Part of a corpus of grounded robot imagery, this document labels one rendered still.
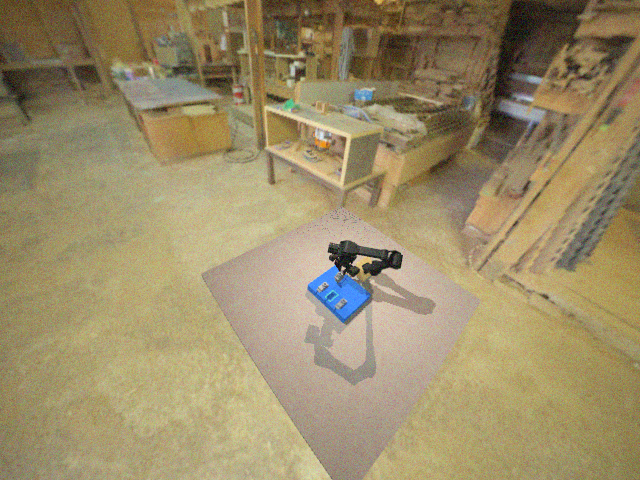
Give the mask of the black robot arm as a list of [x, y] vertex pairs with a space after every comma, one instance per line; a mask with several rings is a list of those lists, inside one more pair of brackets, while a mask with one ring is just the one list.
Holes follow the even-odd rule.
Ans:
[[[372, 276], [378, 276], [382, 273], [383, 269], [391, 268], [398, 270], [401, 268], [403, 255], [396, 250], [388, 251], [387, 249], [375, 249], [369, 247], [358, 246], [355, 242], [350, 240], [340, 241], [339, 244], [329, 244], [328, 253], [339, 255], [344, 259], [350, 259], [351, 264], [356, 260], [357, 255], [378, 258], [382, 261], [374, 260], [372, 264], [367, 262], [362, 265], [364, 274], [370, 273]], [[391, 254], [388, 257], [388, 253]]]

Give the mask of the blue flat deck panel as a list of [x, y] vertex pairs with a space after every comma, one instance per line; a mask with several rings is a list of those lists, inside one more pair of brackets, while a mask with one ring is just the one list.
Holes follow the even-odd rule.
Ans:
[[348, 320], [371, 296], [363, 287], [345, 274], [339, 283], [333, 266], [308, 284], [308, 290], [343, 323]]

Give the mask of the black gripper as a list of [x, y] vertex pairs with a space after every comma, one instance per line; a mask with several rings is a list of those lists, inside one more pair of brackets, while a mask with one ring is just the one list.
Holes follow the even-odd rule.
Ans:
[[[352, 256], [351, 256], [351, 258], [352, 258]], [[356, 266], [351, 265], [350, 264], [351, 263], [350, 259], [344, 259], [344, 258], [342, 258], [342, 257], [340, 257], [339, 255], [336, 255], [336, 254], [331, 254], [329, 256], [329, 260], [330, 261], [334, 262], [334, 260], [335, 260], [334, 264], [336, 265], [338, 271], [341, 271], [341, 268], [343, 266], [344, 268], [346, 268], [343, 271], [343, 275], [345, 275], [347, 273], [350, 276], [355, 277], [360, 272], [360, 269], [358, 267], [356, 267]]]

